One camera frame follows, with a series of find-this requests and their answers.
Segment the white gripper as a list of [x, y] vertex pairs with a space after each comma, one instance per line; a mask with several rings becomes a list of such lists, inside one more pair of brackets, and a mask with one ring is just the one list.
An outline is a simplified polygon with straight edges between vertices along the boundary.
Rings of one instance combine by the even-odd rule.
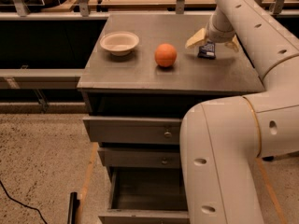
[[239, 42], [235, 35], [235, 29], [225, 14], [217, 7], [209, 18], [206, 29], [202, 28], [191, 36], [185, 44], [186, 49], [196, 46], [204, 46], [206, 41], [225, 43], [228, 49], [239, 52]]

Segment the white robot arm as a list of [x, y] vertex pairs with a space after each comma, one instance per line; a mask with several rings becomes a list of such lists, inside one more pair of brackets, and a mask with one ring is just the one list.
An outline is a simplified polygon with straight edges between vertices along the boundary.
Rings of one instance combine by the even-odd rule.
[[299, 44], [254, 0], [215, 0], [206, 32], [237, 36], [265, 88], [200, 103], [185, 115], [180, 155], [191, 224], [263, 224], [250, 166], [298, 148]]

